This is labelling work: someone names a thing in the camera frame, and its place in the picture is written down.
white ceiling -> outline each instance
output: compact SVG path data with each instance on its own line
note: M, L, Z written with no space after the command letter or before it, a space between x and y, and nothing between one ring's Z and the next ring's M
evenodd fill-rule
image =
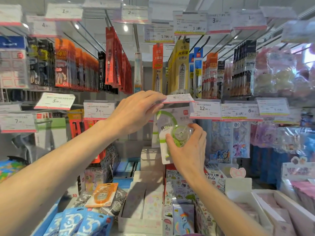
M85 0L0 0L1 4L21 4L23 11L26 14L37 14L44 15L45 8L48 3L63 3L70 1L71 3L84 3ZM128 5L138 5L138 6L148 6L153 9L152 19L153 20L163 20L171 21L172 20L172 11L177 10L207 10L209 13L220 13L222 11L228 11L229 9L256 9L258 6L291 6L300 14L305 10L315 7L315 0L123 0L124 3ZM105 13L104 11L89 10L84 11L84 19L82 24L87 28L87 30L103 45L106 42L105 39ZM275 27L272 29L275 30L277 26L283 24L283 21L278 21ZM129 60L134 60L134 53L136 51L135 47L135 38L133 34L133 29L131 24L127 24L128 31L124 31L124 24L113 23L115 30L118 34L118 37L123 45L124 51L126 52ZM143 36L143 25L138 25L138 35L140 50L142 52L142 57L144 61L152 61L152 44L147 44L144 42ZM82 38L72 27L70 23L62 23L62 30L66 32L69 36L79 42L82 46L86 47L89 51L97 55L97 51ZM6 35L14 35L12 32L7 31L3 28L0 28L0 31ZM85 31L80 28L79 31L86 36L91 42L94 43L92 38L85 33ZM232 44L239 43L242 39L245 39L253 31L243 31L241 35L238 36ZM258 37L263 31L260 31L253 37ZM211 39L208 44L204 47L204 53L209 51L224 35L211 35ZM200 36L190 36L190 45L192 46ZM201 46L205 43L208 36L204 36L197 46ZM224 44L228 41L231 36L227 36L222 42ZM168 61L168 58L172 50L167 50L166 47L172 47L173 45L164 45L164 61ZM232 46L227 46L219 56L222 56L226 51L228 51Z

